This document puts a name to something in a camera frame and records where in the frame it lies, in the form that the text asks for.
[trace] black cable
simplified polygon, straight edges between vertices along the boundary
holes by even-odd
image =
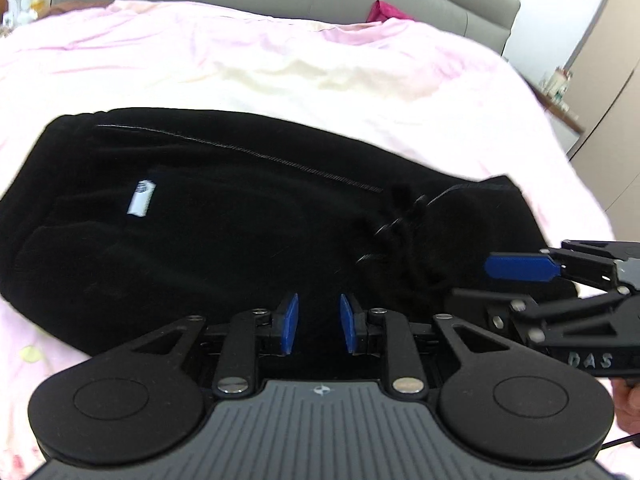
[[[640,438],[640,433],[634,433],[633,435],[627,435],[627,436],[624,436],[623,438],[619,438],[617,440],[612,440],[611,442],[607,442],[602,445],[600,450],[602,451],[603,449],[609,449],[609,447],[619,446],[620,444],[626,444],[627,442],[631,442],[636,438]]]

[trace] gray ribbed panel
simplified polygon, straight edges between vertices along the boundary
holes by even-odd
[[[594,462],[517,472],[449,441],[427,408],[382,394],[376,383],[270,381],[252,399],[218,405],[174,452],[119,470],[50,462],[36,480],[611,480]]]

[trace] pink bed sheet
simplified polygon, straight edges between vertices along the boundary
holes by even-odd
[[[424,23],[337,26],[116,1],[0,40],[0,94],[0,196],[59,115],[217,108],[308,124],[467,178],[508,174],[549,244],[612,239],[519,76],[485,47]],[[0,356],[0,478],[20,480],[42,462],[26,415],[32,391],[85,357],[4,301]],[[637,480],[639,458],[631,444],[599,456]]]

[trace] folded black clothing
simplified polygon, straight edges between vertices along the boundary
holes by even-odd
[[[63,116],[0,201],[0,293],[96,354],[190,314],[227,322],[300,295],[296,351],[344,354],[338,297],[412,320],[491,280],[491,251],[546,243],[500,176],[471,182],[308,126],[213,110]]]

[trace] white stitching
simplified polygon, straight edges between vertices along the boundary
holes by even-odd
[[[225,148],[227,150],[236,150],[236,152],[242,152],[242,153],[246,153],[247,155],[257,156],[259,158],[265,158],[273,162],[279,162],[284,166],[290,166],[292,168],[296,168],[297,170],[306,171],[307,173],[311,173],[317,176],[322,176],[324,178],[338,180],[339,182],[348,184],[349,186],[359,187],[362,189],[366,189],[368,191],[373,191],[375,193],[382,193],[383,191],[381,187],[370,186],[369,184],[363,184],[361,182],[358,182],[356,180],[351,180],[350,178],[346,178],[344,176],[334,175],[332,173],[327,173],[326,171],[315,170],[314,168],[309,168],[308,166],[303,166],[302,164],[297,164],[295,162],[291,162],[290,160],[284,160],[283,158],[277,158],[275,156],[254,152],[253,150],[248,150],[247,148],[241,148],[240,146],[233,146],[232,144],[222,144],[220,142],[213,142],[212,140],[197,139],[196,137],[188,137],[181,134],[175,134],[173,132],[167,132],[165,130],[156,130],[154,128],[145,128],[144,126],[128,126],[124,124],[96,124],[95,126],[101,127],[101,128],[130,128],[132,130],[145,130],[147,132],[155,132],[158,134],[165,134],[172,137],[178,137],[180,139],[192,140],[193,142],[200,142],[201,144],[210,144],[211,146],[215,146],[217,148]]]

